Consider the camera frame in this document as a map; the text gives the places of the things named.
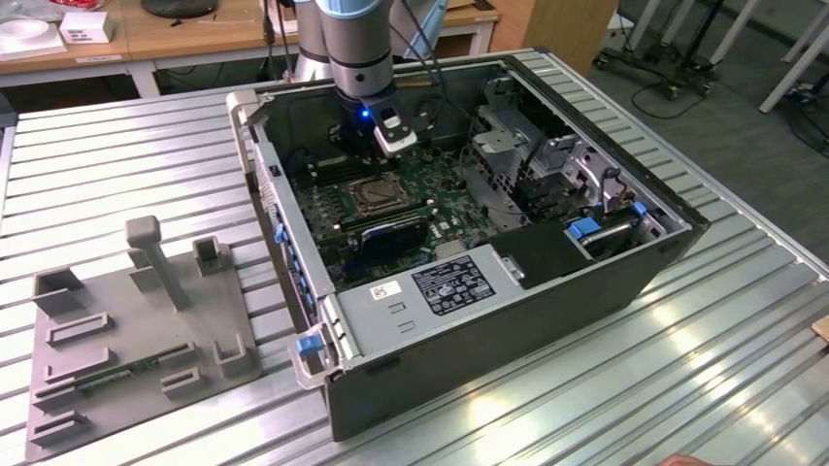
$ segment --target warning label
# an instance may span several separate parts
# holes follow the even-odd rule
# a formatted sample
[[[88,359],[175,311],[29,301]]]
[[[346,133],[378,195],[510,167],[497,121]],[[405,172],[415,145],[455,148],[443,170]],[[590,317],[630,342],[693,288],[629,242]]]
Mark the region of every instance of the warning label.
[[[469,255],[417,272],[413,278],[431,312],[438,316],[495,296],[495,290]]]

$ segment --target gray mount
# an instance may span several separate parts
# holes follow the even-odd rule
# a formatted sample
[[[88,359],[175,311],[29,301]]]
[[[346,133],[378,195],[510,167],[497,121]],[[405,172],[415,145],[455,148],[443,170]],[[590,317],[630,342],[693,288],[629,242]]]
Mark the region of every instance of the gray mount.
[[[164,257],[154,216],[126,225],[135,270],[35,277],[25,459],[37,461],[260,375],[231,250]]]

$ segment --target label sticker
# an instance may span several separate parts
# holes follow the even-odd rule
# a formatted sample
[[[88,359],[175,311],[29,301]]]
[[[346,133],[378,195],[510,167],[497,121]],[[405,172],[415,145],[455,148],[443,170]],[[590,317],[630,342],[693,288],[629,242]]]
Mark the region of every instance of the label sticker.
[[[374,301],[376,301],[398,294],[400,291],[403,291],[400,289],[400,284],[396,281],[388,282],[382,284],[380,286],[375,286],[371,289],[371,298],[374,298]]]
[[[84,56],[80,58],[75,58],[76,63],[99,63],[101,61],[117,61],[123,60],[120,55],[99,55],[99,56]]]
[[[438,316],[495,296],[495,290],[469,255],[417,272],[413,279],[431,312]]]

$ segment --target aluminum extrusion table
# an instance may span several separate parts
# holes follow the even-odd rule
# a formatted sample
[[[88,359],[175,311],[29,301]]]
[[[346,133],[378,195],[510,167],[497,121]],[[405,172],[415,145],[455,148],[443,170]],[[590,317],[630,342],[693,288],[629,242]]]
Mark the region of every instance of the aluminum extrusion table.
[[[168,254],[202,235],[232,245],[267,375],[49,464],[618,465],[677,451],[718,464],[829,461],[829,357],[808,328],[829,306],[826,266],[551,55],[517,55],[714,223],[631,305],[334,443],[283,350],[292,328],[228,89],[24,115],[0,158],[0,465],[24,462],[31,276],[127,267],[119,229],[138,213],[162,220]]]

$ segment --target green circuit board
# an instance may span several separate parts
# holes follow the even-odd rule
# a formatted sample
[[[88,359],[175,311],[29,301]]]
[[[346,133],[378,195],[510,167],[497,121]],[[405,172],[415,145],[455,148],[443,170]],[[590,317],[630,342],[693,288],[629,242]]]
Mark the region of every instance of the green circuit board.
[[[294,194],[339,291],[429,263],[439,258],[435,248],[449,242],[470,249],[498,233],[458,177],[458,160],[446,154],[413,151],[382,173],[328,185],[296,183]],[[368,212],[370,207],[379,209]],[[422,245],[360,264],[360,232],[414,216],[427,219]],[[343,228],[358,223],[358,228]]]

